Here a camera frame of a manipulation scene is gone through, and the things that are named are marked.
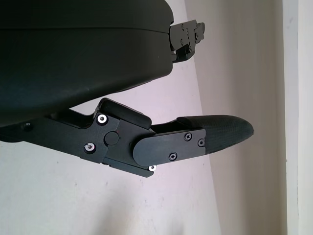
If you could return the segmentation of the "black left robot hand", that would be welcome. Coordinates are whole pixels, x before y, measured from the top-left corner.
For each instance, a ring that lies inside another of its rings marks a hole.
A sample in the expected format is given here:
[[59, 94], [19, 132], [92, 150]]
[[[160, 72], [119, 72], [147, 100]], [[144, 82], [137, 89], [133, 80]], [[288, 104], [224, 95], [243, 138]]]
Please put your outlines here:
[[28, 142], [150, 177], [254, 134], [228, 116], [151, 119], [107, 95], [167, 76], [204, 38], [164, 0], [3, 0], [0, 139]]

